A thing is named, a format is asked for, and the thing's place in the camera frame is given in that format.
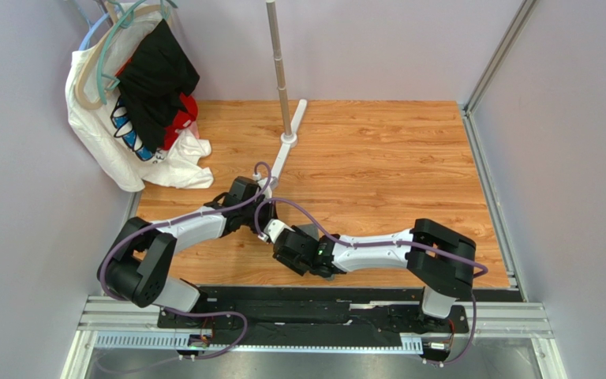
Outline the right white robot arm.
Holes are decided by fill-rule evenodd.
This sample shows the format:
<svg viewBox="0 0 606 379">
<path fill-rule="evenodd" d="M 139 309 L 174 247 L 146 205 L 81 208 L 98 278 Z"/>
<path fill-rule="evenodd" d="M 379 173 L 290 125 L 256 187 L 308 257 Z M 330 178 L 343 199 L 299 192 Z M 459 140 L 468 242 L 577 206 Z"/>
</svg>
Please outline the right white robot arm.
<svg viewBox="0 0 606 379">
<path fill-rule="evenodd" d="M 264 234 L 275 259 L 300 276 L 331 278 L 363 269 L 404 268 L 425 284 L 421 313 L 436 319 L 449 317 L 454 303 L 471 294 L 478 266 L 475 241 L 429 219 L 391 235 L 320 238 L 271 220 Z"/>
</svg>

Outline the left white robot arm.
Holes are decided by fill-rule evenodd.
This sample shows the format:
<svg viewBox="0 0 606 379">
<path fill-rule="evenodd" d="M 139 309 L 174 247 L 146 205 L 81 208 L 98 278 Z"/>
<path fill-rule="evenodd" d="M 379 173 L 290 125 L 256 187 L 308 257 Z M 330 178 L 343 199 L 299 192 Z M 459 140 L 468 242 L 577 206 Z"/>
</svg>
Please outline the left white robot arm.
<svg viewBox="0 0 606 379">
<path fill-rule="evenodd" d="M 270 179 L 236 178 L 230 190 L 194 212 L 148 222 L 129 219 L 97 270 L 104 292 L 140 308 L 151 305 L 190 312 L 199 288 L 170 276 L 173 257 L 202 242 L 226 237 L 242 227 L 255 227 L 257 205 L 266 198 Z"/>
</svg>

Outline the grey cloth napkin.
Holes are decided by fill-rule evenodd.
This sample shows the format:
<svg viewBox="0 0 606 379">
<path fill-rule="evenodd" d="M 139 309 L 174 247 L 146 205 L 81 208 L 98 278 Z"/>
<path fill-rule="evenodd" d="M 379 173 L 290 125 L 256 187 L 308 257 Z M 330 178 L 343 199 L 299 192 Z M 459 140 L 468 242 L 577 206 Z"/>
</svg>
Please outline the grey cloth napkin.
<svg viewBox="0 0 606 379">
<path fill-rule="evenodd" d="M 335 269 L 332 267 L 331 258 L 325 250 L 326 238 L 320 237 L 318 227 L 312 223 L 298 225 L 296 228 L 314 241 L 312 249 L 315 252 L 312 254 L 309 272 L 327 281 L 332 281 L 335 278 Z"/>
</svg>

